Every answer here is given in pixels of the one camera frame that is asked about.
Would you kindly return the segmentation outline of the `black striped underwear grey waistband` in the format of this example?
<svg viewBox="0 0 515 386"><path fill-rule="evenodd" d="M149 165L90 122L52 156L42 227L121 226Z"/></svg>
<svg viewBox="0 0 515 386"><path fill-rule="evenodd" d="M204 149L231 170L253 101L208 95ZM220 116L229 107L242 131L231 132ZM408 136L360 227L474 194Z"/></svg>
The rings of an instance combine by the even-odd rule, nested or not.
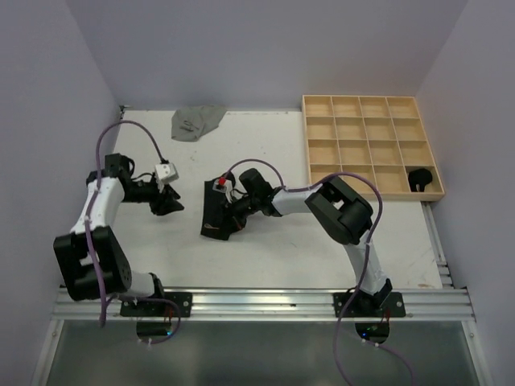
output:
<svg viewBox="0 0 515 386"><path fill-rule="evenodd" d="M204 209L200 234L214 240L228 240L236 232L243 230L246 220L236 219L230 202L213 191L215 179L204 182Z"/></svg>

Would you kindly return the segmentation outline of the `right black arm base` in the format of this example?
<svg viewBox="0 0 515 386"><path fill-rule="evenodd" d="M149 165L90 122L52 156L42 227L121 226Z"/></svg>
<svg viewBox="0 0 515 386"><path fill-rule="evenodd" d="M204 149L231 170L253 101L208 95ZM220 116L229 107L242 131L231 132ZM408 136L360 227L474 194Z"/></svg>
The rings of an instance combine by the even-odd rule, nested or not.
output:
<svg viewBox="0 0 515 386"><path fill-rule="evenodd" d="M350 301L354 293L354 288L351 288L346 292L332 294L336 317L340 315L342 309L345 309L344 318L404 318L406 316L402 294L393 291L390 279L387 279L382 288L374 295L359 289L356 296Z"/></svg>

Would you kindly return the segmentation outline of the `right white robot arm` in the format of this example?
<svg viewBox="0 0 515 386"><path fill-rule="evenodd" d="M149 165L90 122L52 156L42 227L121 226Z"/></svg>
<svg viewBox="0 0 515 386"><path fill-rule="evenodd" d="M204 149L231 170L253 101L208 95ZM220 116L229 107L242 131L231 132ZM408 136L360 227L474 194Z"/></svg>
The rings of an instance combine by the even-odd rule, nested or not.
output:
<svg viewBox="0 0 515 386"><path fill-rule="evenodd" d="M257 170L250 169L241 175L240 182L245 194L225 204L233 229L242 229L256 212L272 217L312 214L329 237L344 246L356 276L361 311L374 316L386 308L392 284L373 245L373 232L381 216L373 220L369 202L340 175L329 175L311 187L287 189L273 188Z"/></svg>

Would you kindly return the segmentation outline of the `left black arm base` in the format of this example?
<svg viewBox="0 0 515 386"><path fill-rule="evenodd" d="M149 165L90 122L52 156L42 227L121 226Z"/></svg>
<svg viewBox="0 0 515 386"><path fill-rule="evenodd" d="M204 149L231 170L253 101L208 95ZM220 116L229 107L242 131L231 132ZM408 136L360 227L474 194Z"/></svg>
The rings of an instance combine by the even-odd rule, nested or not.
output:
<svg viewBox="0 0 515 386"><path fill-rule="evenodd" d="M193 296L187 291L166 291L157 285L149 297L120 295L120 315L126 318L189 318Z"/></svg>

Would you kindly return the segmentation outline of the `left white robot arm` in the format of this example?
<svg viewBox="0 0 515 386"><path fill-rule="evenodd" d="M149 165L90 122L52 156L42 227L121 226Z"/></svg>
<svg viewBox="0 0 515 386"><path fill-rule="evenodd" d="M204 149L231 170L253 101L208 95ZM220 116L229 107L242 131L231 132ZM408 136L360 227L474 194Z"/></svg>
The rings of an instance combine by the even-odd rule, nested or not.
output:
<svg viewBox="0 0 515 386"><path fill-rule="evenodd" d="M53 243L64 284L75 301L101 297L95 266L100 267L107 295L136 297L147 314L161 314L167 296L154 273L138 273L130 263L113 232L117 210L122 203L147 203L152 214L165 216L182 211L180 195L171 187L179 178L175 165L161 162L150 180L135 180L134 160L122 154L105 156L100 172L87 178L88 196L70 233Z"/></svg>

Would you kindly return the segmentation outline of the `black underwear beige waistband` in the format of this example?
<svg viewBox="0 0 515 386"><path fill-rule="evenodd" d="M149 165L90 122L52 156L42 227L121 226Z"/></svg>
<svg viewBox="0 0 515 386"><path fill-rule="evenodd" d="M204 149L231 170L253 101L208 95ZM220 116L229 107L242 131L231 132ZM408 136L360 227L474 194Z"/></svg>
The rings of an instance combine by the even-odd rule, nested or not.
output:
<svg viewBox="0 0 515 386"><path fill-rule="evenodd" d="M419 168L408 173L408 183L411 192L424 192L427 185L433 182L433 176L429 169Z"/></svg>

